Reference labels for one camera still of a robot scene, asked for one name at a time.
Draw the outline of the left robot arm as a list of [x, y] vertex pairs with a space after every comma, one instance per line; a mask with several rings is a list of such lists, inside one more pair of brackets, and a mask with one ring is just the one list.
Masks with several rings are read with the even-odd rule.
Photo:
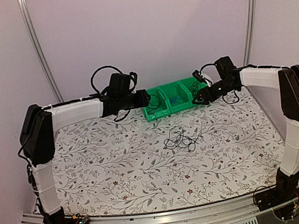
[[27, 163], [28, 181], [47, 224], [70, 224], [53, 179], [55, 132], [84, 120], [147, 107], [151, 97], [146, 90], [136, 89], [137, 81], [135, 72], [125, 74], [115, 66], [102, 66], [90, 77], [93, 94], [46, 107], [34, 104], [27, 109], [17, 155]]

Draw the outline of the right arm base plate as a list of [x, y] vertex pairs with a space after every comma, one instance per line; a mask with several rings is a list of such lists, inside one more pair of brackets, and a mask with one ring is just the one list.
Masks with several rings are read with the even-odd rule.
[[299, 197], [299, 183], [285, 186], [259, 186], [253, 192], [253, 203], [260, 211], [279, 206]]

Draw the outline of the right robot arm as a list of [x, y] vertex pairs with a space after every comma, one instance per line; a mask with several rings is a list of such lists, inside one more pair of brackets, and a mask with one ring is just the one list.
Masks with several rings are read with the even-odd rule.
[[286, 121], [286, 137], [283, 159], [276, 173], [276, 185], [256, 193], [254, 203], [260, 210], [290, 201], [299, 196], [299, 65], [236, 67], [230, 57], [221, 57], [212, 63], [220, 80], [213, 82], [203, 73], [195, 70], [192, 75], [206, 87], [193, 98], [193, 104], [208, 105], [225, 97], [229, 92], [240, 91], [242, 87], [267, 87], [278, 90], [281, 110]]

